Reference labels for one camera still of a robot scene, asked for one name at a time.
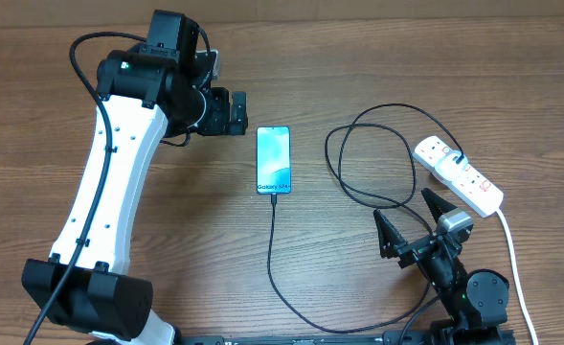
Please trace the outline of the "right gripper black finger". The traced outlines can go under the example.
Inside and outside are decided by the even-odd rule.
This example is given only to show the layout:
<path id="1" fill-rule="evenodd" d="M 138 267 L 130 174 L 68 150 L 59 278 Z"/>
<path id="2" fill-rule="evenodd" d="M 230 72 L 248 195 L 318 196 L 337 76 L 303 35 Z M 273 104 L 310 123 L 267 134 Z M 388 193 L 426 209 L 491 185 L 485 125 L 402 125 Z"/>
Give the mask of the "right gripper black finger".
<path id="1" fill-rule="evenodd" d="M 421 195 L 426 202 L 427 207 L 435 222 L 438 222 L 440 217 L 444 214 L 451 212 L 457 208 L 456 205 L 443 199 L 429 188 L 421 190 Z"/>
<path id="2" fill-rule="evenodd" d="M 406 245 L 406 240 L 380 210 L 373 211 L 373 218 L 377 229 L 380 256 L 386 259 L 398 257 L 401 249 Z"/>

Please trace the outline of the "Samsung Galaxy smartphone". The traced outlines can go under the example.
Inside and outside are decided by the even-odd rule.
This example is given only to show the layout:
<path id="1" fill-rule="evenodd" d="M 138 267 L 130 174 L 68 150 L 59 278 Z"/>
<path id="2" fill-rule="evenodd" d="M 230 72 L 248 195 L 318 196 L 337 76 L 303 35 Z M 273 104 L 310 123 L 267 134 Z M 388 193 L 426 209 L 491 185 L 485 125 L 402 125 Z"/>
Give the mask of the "Samsung Galaxy smartphone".
<path id="1" fill-rule="evenodd" d="M 257 193 L 289 194 L 291 187 L 291 146 L 288 126 L 261 126 L 257 129 Z"/>

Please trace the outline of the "white power strip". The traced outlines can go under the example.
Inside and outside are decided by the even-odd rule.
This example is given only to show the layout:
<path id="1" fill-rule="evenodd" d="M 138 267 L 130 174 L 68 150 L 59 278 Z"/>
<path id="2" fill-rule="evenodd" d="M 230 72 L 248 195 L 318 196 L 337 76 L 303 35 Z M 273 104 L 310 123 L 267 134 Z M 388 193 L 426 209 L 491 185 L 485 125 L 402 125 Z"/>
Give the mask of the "white power strip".
<path id="1" fill-rule="evenodd" d="M 458 149 L 450 148 L 437 136 L 430 136 L 417 144 L 413 157 L 436 178 L 435 164 L 450 150 Z M 437 180 L 483 218 L 501 211 L 504 193 L 469 162 L 465 170 L 453 182 Z"/>

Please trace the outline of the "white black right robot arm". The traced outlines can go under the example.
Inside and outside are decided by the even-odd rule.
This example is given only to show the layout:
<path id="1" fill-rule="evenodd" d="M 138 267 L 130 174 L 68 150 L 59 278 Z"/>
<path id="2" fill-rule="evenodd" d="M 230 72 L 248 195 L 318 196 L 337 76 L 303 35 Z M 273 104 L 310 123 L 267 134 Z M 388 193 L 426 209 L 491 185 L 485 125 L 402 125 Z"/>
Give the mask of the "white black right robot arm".
<path id="1" fill-rule="evenodd" d="M 465 270 L 459 259 L 462 244 L 474 226 L 463 209 L 444 200 L 428 188 L 421 194 L 436 229 L 416 241 L 406 241 L 383 216 L 373 212 L 380 256 L 398 259 L 402 268 L 416 265 L 436 296 L 419 307 L 400 331 L 382 334 L 386 344 L 513 344 L 512 331 L 502 331 L 508 321 L 509 281 L 491 269 Z M 416 319 L 436 302 L 448 317 L 434 321 L 427 330 L 410 330 Z"/>

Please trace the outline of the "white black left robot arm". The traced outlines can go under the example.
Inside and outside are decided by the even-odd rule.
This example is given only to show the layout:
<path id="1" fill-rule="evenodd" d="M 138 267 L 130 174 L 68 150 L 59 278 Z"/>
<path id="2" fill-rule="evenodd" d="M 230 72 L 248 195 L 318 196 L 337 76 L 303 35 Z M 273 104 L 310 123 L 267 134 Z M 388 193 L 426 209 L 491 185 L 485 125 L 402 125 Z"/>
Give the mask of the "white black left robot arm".
<path id="1" fill-rule="evenodd" d="M 99 344 L 181 342 L 179 329 L 153 310 L 152 284 L 128 274 L 132 229 L 160 145 L 245 133 L 245 94 L 213 86 L 219 60 L 194 20 L 157 10 L 146 36 L 100 62 L 86 86 L 96 123 L 74 205 L 48 258 L 29 259 L 22 272 L 39 321 Z"/>

